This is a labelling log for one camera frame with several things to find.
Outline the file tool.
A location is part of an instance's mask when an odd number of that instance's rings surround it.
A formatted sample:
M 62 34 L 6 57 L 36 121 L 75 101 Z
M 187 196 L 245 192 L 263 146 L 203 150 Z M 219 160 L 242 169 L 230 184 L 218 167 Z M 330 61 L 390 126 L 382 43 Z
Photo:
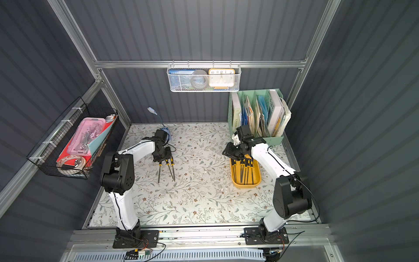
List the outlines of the file tool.
M 172 180 L 174 181 L 174 176 L 173 176 L 173 173 L 172 173 L 172 170 L 171 170 L 171 165 L 170 165 L 170 163 L 169 163 L 169 160 L 168 159 L 166 159 L 165 160 L 165 162 L 166 162 L 166 165 L 167 165 L 167 167 L 168 167 L 168 169 L 169 169 L 169 172 L 170 172 L 170 177 L 172 178 Z
M 175 182 L 176 178 L 175 178 L 175 169 L 174 169 L 173 157 L 170 158 L 170 162 L 171 162 L 171 175 L 172 175 L 173 182 Z
M 159 170 L 158 170 L 158 184 L 160 184 L 161 167 L 162 167 L 162 162 L 159 162 Z

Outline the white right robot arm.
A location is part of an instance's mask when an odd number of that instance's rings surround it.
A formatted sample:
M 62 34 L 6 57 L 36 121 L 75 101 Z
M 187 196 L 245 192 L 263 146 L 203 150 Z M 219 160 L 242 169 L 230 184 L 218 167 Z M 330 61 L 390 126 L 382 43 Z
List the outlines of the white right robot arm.
M 270 236 L 280 232 L 292 216 L 312 208 L 314 198 L 308 182 L 285 164 L 265 139 L 254 137 L 248 125 L 238 127 L 232 139 L 223 155 L 239 163 L 246 159 L 257 161 L 275 182 L 273 209 L 259 223 L 261 234 Z

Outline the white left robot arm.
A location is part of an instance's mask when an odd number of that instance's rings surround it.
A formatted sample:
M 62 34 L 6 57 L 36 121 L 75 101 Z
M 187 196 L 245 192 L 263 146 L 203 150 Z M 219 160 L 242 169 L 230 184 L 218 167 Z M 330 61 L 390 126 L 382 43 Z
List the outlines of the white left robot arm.
M 134 164 L 147 156 L 152 156 L 155 163 L 168 163 L 172 160 L 169 138 L 169 130 L 164 127 L 156 130 L 154 136 L 145 137 L 131 147 L 105 155 L 100 185 L 113 202 L 119 231 L 131 233 L 140 228 L 132 198 Z

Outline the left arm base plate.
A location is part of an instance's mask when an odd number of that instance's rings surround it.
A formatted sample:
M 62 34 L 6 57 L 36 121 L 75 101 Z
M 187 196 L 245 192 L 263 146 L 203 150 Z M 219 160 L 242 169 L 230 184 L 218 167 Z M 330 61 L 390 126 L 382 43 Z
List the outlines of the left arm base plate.
M 112 247 L 123 248 L 155 248 L 159 239 L 158 230 L 121 230 L 116 229 Z

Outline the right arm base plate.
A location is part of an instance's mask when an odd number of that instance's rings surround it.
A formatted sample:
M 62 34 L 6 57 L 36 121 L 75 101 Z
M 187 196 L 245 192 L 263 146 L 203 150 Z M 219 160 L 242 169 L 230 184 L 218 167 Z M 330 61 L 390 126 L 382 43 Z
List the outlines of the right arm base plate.
M 268 232 L 259 227 L 244 228 L 241 237 L 247 245 L 285 245 L 289 243 L 288 233 L 285 228 L 280 231 Z

